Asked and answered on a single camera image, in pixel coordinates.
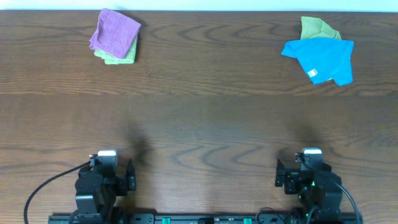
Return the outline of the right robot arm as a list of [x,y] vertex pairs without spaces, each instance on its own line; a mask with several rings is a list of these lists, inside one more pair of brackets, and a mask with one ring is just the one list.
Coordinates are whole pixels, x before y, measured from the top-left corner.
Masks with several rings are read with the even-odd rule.
[[341,177],[324,163],[321,154],[296,154],[299,168],[288,168],[279,159],[275,186],[287,195],[296,195],[301,208],[293,208],[284,223],[344,223],[340,204],[345,190]]

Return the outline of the purple folded cloth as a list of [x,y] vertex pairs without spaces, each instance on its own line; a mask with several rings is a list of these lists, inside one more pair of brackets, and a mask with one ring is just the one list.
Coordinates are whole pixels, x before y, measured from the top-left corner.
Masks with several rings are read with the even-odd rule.
[[134,19],[104,8],[99,13],[97,28],[90,39],[90,49],[124,59],[140,28],[141,24]]

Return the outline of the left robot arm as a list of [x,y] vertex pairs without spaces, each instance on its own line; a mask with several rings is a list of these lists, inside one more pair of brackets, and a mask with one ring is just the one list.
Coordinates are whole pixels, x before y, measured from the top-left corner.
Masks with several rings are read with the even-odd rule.
[[70,222],[82,224],[128,223],[127,215],[114,206],[116,197],[136,190],[136,174],[132,161],[126,173],[116,175],[115,157],[96,157],[81,168],[75,182],[77,211]]

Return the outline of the blue microfiber cloth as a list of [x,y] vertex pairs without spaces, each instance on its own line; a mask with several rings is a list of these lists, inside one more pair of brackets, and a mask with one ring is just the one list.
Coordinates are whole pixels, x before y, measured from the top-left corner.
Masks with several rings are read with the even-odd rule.
[[352,40],[314,38],[286,42],[281,54],[298,60],[314,85],[333,80],[338,86],[353,82]]

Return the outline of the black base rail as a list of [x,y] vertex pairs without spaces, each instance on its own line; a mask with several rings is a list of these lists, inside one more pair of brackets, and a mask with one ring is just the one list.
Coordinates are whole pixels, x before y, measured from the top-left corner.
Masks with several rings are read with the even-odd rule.
[[[71,215],[51,215],[48,224],[79,224],[79,223],[101,223],[99,220],[86,221],[83,216],[75,215],[73,221],[69,221]],[[132,215],[122,215],[119,220],[116,218],[109,222],[117,224],[282,224],[282,223],[307,223],[307,215],[303,218],[290,219],[286,214],[263,213],[258,216],[250,215],[153,215],[150,213],[135,213]],[[344,214],[340,220],[317,220],[312,216],[310,223],[357,223],[354,215]]]

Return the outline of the light green folded cloth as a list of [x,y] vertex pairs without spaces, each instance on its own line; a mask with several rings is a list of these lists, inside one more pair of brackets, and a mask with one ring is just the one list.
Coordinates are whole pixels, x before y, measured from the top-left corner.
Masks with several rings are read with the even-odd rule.
[[138,35],[135,36],[130,49],[124,58],[120,59],[102,50],[95,50],[94,55],[104,60],[107,65],[132,64],[135,61]]

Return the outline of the olive green crumpled cloth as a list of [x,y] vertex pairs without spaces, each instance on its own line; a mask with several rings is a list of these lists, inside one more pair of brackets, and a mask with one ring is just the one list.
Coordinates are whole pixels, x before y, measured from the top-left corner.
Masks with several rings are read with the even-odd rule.
[[330,38],[341,40],[341,35],[337,30],[334,30],[326,22],[317,17],[302,16],[301,23],[301,40],[314,38]]

